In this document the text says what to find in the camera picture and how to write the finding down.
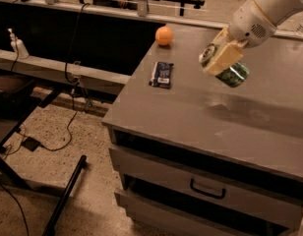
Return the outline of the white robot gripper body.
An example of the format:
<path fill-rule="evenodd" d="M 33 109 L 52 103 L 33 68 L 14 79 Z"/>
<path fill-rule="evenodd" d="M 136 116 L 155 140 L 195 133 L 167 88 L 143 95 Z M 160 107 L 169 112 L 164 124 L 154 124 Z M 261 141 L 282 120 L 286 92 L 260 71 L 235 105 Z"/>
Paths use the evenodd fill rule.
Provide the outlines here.
<path fill-rule="evenodd" d="M 276 31 L 276 21 L 255 0 L 247 0 L 233 14 L 229 34 L 246 48 L 261 45 Z"/>

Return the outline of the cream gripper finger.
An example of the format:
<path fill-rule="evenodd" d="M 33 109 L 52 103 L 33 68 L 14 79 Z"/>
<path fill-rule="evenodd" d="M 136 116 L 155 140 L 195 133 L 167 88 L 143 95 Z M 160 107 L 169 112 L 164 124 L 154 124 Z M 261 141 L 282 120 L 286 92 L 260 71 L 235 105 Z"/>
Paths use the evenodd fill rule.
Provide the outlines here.
<path fill-rule="evenodd" d="M 202 52 L 204 71 L 217 76 L 243 57 L 247 40 L 220 41 L 209 44 Z"/>
<path fill-rule="evenodd" d="M 234 37 L 230 34 L 228 28 L 223 28 L 213 39 L 212 44 L 216 48 L 220 48 L 221 46 L 234 45 L 235 40 Z"/>

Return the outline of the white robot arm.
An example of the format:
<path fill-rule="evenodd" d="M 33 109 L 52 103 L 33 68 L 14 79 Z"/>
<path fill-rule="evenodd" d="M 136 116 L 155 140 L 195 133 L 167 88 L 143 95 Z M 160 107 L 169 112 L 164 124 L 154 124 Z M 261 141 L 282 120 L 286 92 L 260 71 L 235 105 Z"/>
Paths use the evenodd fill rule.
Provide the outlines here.
<path fill-rule="evenodd" d="M 243 57 L 243 50 L 261 45 L 277 26 L 303 11 L 303 0 L 247 0 L 231 17 L 199 61 L 204 70 L 217 76 Z"/>

